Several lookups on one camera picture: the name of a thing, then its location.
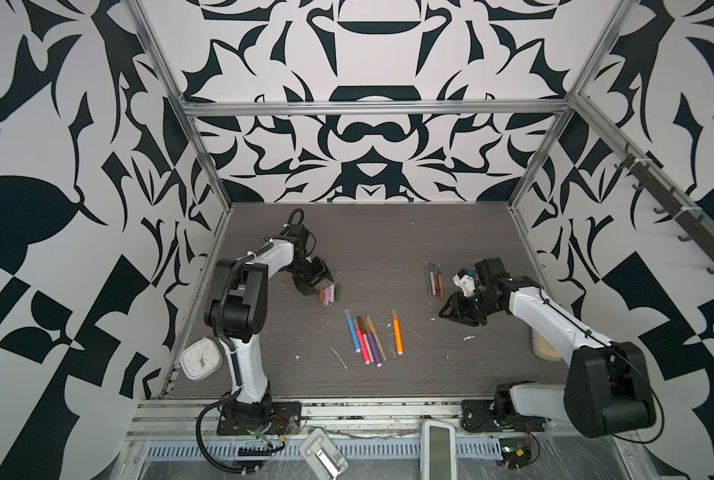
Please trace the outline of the brown pen with pink cap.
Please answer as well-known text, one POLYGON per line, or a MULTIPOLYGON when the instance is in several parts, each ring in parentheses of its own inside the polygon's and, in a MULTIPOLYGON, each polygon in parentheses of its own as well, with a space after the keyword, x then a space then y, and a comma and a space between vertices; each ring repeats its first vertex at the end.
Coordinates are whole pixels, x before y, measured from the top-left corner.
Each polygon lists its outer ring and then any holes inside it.
POLYGON ((443 287, 442 287, 442 281, 441 281, 441 276, 440 276, 440 269, 439 266, 434 264, 433 265, 433 277, 434 277, 434 287, 435 287, 435 295, 438 297, 443 296, 443 287))

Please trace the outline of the pink fountain pen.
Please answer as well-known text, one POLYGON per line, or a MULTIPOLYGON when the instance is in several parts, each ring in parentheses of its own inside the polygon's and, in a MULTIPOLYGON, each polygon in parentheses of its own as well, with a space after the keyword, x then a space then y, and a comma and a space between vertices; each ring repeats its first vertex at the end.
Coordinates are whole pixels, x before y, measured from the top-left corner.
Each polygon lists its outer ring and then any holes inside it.
POLYGON ((437 280, 436 272, 433 264, 428 265, 428 280, 429 280, 429 293, 433 296, 437 296, 437 280))

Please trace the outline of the brown capped cream pen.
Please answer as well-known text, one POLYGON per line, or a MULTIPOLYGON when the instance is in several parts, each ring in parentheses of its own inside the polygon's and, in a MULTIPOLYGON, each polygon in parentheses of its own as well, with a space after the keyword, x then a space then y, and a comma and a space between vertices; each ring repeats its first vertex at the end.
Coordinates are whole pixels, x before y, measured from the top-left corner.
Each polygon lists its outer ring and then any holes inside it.
POLYGON ((367 327, 366 327, 366 325, 365 325, 364 318, 363 318, 362 316, 359 316, 359 317, 357 318, 357 320, 358 320, 358 319, 360 319, 360 320, 362 321, 362 328, 363 328, 363 331, 364 331, 365 338, 366 338, 366 340, 367 340, 367 345, 368 345, 369 354, 370 354, 371 363, 372 363, 372 362, 373 362, 373 359, 372 359, 372 354, 371 354, 371 352, 370 352, 369 343, 368 343, 368 338, 367 338, 368 330, 367 330, 367 327))

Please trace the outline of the green fountain pen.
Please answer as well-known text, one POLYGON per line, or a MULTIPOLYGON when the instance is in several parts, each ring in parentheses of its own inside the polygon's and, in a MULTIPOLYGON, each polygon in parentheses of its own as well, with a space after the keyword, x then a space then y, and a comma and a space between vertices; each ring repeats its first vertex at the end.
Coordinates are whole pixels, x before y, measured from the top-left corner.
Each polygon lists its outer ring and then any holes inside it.
POLYGON ((427 294, 432 296, 434 295, 434 289, 432 285, 432 277, 430 276, 430 266, 428 262, 424 262, 424 278, 426 282, 426 289, 427 289, 427 294))

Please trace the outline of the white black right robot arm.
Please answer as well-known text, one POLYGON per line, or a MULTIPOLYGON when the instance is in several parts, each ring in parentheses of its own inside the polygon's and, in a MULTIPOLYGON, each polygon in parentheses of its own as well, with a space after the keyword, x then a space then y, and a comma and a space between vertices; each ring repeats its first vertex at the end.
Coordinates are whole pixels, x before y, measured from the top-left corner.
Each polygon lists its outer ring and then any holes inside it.
POLYGON ((470 432, 546 419, 568 423, 587 438, 622 435, 665 425, 663 405, 651 386, 642 350, 593 330, 555 302, 528 276, 508 273, 499 258, 486 258, 453 278, 454 292, 439 315, 466 326, 486 325, 506 313, 525 322, 568 366, 564 384, 500 384, 492 401, 462 405, 470 432))

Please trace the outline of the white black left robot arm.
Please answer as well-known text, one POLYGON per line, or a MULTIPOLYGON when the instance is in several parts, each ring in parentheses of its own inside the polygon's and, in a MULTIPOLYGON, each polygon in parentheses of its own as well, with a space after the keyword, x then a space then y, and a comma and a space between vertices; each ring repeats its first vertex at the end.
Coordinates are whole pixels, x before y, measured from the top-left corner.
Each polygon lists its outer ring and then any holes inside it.
POLYGON ((232 435, 265 427, 272 416, 270 381, 264 372, 260 334, 269 309, 269 281, 288 272, 304 296, 319 293, 320 283, 333 276, 324 260, 307 249, 313 234, 291 220, 280 234, 234 260, 217 262, 204 322, 220 342, 231 372, 232 387, 220 406, 218 433, 232 435))

